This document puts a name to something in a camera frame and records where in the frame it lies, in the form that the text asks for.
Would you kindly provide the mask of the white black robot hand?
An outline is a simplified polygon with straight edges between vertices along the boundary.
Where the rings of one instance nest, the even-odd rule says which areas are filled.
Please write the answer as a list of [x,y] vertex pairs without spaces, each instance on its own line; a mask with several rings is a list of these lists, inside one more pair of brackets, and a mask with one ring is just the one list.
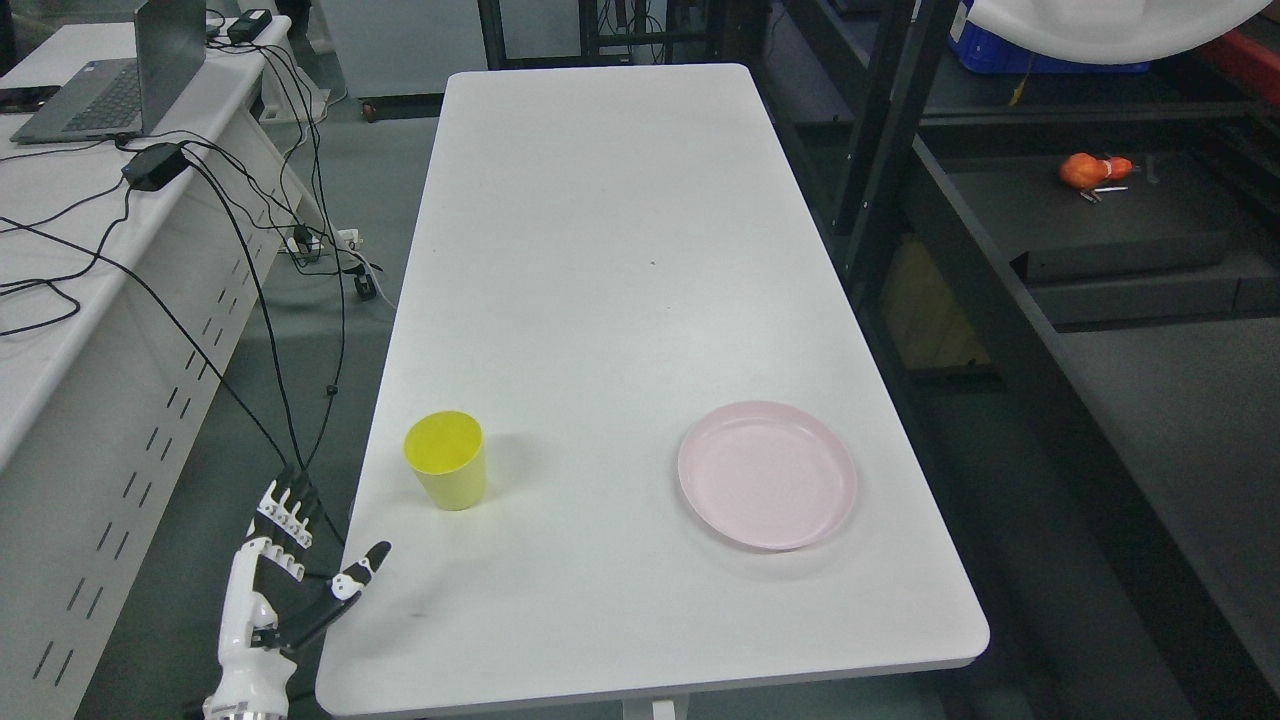
[[317,491],[292,466],[262,492],[232,559],[218,634],[221,675],[204,719],[287,719],[294,656],[358,602],[390,553],[390,542],[375,543],[307,598],[305,555],[319,510]]

